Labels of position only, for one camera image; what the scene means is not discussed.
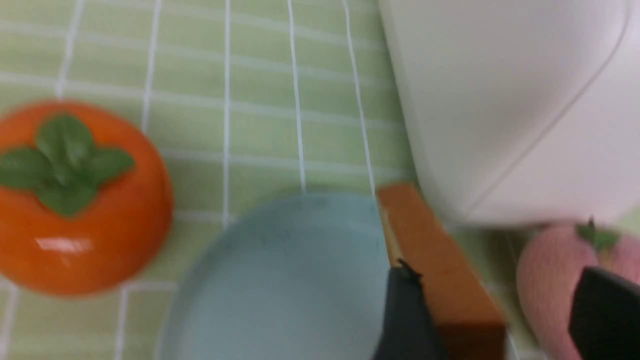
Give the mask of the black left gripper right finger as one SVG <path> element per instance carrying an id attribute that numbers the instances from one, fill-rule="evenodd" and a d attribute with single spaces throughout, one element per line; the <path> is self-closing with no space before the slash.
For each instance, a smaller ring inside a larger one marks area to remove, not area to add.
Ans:
<path id="1" fill-rule="evenodd" d="M 583 269 L 568 332 L 583 360 L 640 358 L 640 287 L 607 269 Z"/>

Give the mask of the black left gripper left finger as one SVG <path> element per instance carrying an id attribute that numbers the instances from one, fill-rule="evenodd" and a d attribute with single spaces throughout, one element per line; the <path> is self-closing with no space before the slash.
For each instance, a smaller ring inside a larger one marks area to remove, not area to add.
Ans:
<path id="1" fill-rule="evenodd" d="M 446 360 L 448 351 L 428 310 L 422 275 L 406 260 L 388 272 L 381 336 L 374 360 Z"/>

